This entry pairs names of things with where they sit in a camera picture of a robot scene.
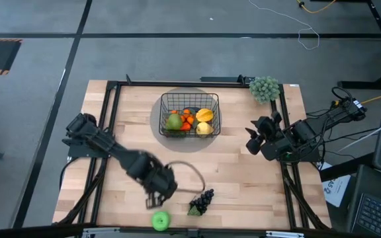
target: grape bunch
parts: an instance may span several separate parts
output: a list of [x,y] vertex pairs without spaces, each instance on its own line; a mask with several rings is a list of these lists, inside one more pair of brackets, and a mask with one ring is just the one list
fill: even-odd
[[190,209],[188,212],[189,216],[201,216],[206,212],[206,208],[211,204],[212,197],[214,196],[214,189],[205,191],[201,194],[200,198],[197,198],[189,202]]

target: wooden tabletop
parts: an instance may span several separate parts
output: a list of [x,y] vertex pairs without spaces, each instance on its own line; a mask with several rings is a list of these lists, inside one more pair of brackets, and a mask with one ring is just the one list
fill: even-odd
[[[82,112],[99,117],[105,87],[106,81],[89,82]],[[171,89],[123,86],[114,129],[116,140],[128,149],[150,151],[164,164],[176,160],[192,163],[203,174],[207,189],[215,190],[212,203],[203,216],[187,216],[195,194],[176,192],[162,208],[146,210],[144,190],[112,158],[108,160],[97,224],[151,227],[153,213],[166,211],[172,216],[170,227],[289,229],[279,162],[267,161],[261,153],[251,155],[245,147],[249,134],[244,127],[253,128],[250,120],[269,116],[270,104],[260,105],[247,89],[200,88],[220,98],[221,134],[200,151],[181,153],[161,145],[149,122],[154,102]],[[305,118],[299,86],[284,85],[284,92],[290,123]],[[64,218],[82,195],[89,162],[89,158],[80,158],[66,169],[53,221]],[[200,188],[198,177],[190,169],[175,165],[173,170],[179,187]],[[319,173],[309,163],[300,163],[299,170],[305,199],[322,222],[330,226]],[[293,201],[300,225],[298,203],[295,198]],[[89,200],[86,221],[90,220],[92,203],[93,197]]]

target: yellow cable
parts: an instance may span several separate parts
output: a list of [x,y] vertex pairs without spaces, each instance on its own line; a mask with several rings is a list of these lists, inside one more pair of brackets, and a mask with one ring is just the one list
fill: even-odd
[[381,99],[381,96],[379,96],[379,97],[375,97],[375,98],[372,98],[372,99],[365,100],[364,102],[361,102],[361,104],[366,104],[366,103],[369,103],[369,102],[374,101],[374,100],[377,100],[377,99]]
[[317,10],[317,11],[310,11],[310,10],[308,10],[304,5],[302,5],[302,8],[303,8],[305,11],[307,11],[307,12],[309,12],[309,13],[311,13],[311,14],[314,14],[314,13],[319,13],[319,12],[321,12],[322,10],[324,10],[324,9],[326,9],[326,8],[328,8],[328,7],[330,7],[330,5],[334,4],[334,2],[336,2],[336,0],[333,0],[332,2],[330,2],[329,4],[327,4],[325,7],[323,7],[323,8],[320,9],[320,10]]

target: wire basket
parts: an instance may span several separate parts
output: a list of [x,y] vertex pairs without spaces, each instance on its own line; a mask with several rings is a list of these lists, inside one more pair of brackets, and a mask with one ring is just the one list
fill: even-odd
[[[195,128],[189,131],[167,130],[165,125],[172,110],[183,112],[186,108],[207,108],[214,115],[213,119],[207,122],[214,131],[208,135],[198,135]],[[220,134],[220,106],[218,95],[215,93],[164,93],[161,96],[161,109],[159,113],[159,133],[172,138],[207,138]]]

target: toy fruit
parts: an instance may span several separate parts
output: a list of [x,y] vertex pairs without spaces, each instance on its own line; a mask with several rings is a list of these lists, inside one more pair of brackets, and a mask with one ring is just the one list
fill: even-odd
[[156,231],[165,231],[170,225],[170,215],[167,212],[156,212],[151,221]]
[[196,133],[198,135],[209,135],[214,131],[214,129],[206,122],[201,122],[196,127]]
[[180,118],[180,115],[171,114],[169,116],[169,119],[167,120],[165,128],[167,130],[180,130],[182,125],[183,125],[183,122],[182,122],[182,119]]
[[201,216],[207,211],[208,205],[211,204],[212,197],[214,197],[214,189],[205,191],[204,194],[191,202],[189,202],[190,209],[188,216]]
[[210,109],[204,108],[196,113],[196,119],[199,122],[209,122],[214,117],[214,114]]
[[184,109],[183,110],[183,116],[185,118],[188,118],[191,115],[191,111],[189,109]]
[[191,128],[192,128],[192,126],[189,124],[189,122],[185,122],[185,123],[183,123],[180,130],[190,130]]
[[187,121],[190,125],[193,125],[193,122],[195,121],[195,119],[193,118],[193,116],[189,116],[188,118],[186,118],[186,121]]
[[199,110],[201,110],[201,108],[197,108],[195,106],[188,106],[186,107],[185,109],[189,109],[190,113],[191,114],[196,114]]

